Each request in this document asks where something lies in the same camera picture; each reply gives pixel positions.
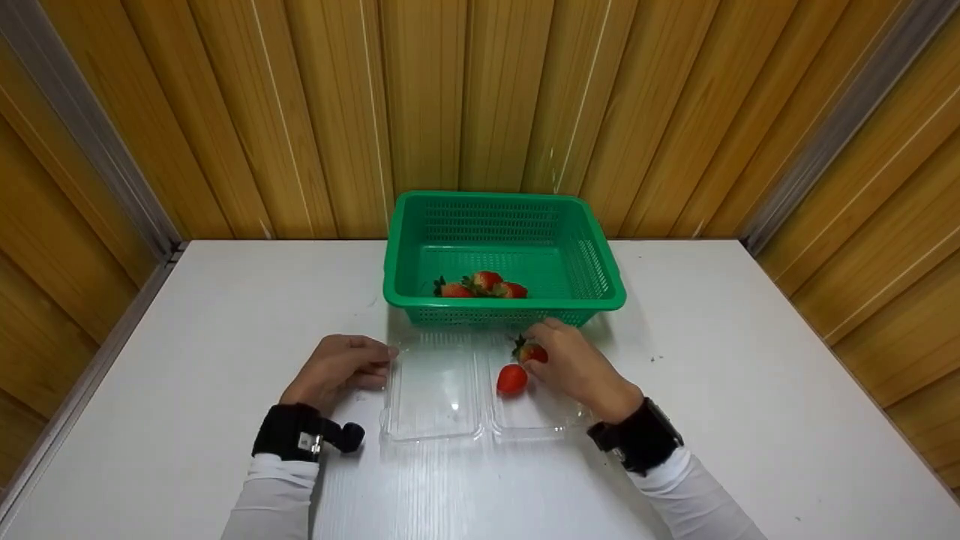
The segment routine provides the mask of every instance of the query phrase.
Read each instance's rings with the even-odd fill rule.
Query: container lid
[[[383,436],[401,443],[478,435],[481,406],[472,336],[409,329],[390,341],[399,355],[380,417]]]

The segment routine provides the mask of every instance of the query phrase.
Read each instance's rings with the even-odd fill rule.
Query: white tabletop
[[[956,540],[960,507],[734,241],[613,242],[627,305],[597,328],[771,538]],[[217,538],[267,408],[318,339],[384,338],[384,242],[190,244],[7,539]],[[396,448],[383,399],[325,466],[316,538],[666,538],[574,442]]]

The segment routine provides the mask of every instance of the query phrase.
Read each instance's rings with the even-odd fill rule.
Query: container compartment
[[[570,428],[585,428],[593,419],[584,407],[554,392],[530,376],[527,388],[515,396],[500,396],[496,378],[500,369],[513,360],[514,343],[509,336],[488,334],[474,338],[477,343],[478,369],[486,384],[486,401],[491,411],[491,429],[504,439],[543,439],[564,436]]]
[[[480,433],[476,361],[467,332],[411,330],[387,382],[381,433],[390,441],[471,437]]]

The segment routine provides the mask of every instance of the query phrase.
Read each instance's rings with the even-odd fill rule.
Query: wood grain wall
[[[760,263],[944,482],[960,488],[960,17]]]
[[[424,188],[579,195],[610,237],[735,237],[908,2],[40,3],[189,239],[383,237]],[[951,483],[957,419],[925,411],[960,356],[956,24],[763,256]],[[77,373],[152,262],[5,46],[0,317],[23,328],[0,334],[0,410],[29,437],[68,387],[44,362],[70,347]]]
[[[383,237],[424,188],[731,237],[905,0],[41,3],[186,237]]]
[[[156,261],[3,39],[0,74],[3,486]]]

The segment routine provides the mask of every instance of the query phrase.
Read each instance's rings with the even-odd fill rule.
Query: red strawberry
[[[521,336],[516,342],[516,348],[514,349],[514,358],[516,361],[527,362],[530,360],[536,360],[537,362],[546,362],[547,353],[541,345],[537,343],[530,343]]]
[[[507,364],[496,378],[496,391],[500,394],[519,394],[527,386],[527,372],[517,364]]]
[[[493,288],[493,295],[500,298],[526,298],[527,288],[519,283],[498,283]]]
[[[443,298],[473,298],[473,291],[460,283],[448,283],[444,280],[443,276],[440,276],[433,284],[434,296],[441,296]]]
[[[499,283],[503,283],[503,278],[490,270],[474,272],[472,276],[464,276],[464,285],[475,290],[477,294],[490,294]]]

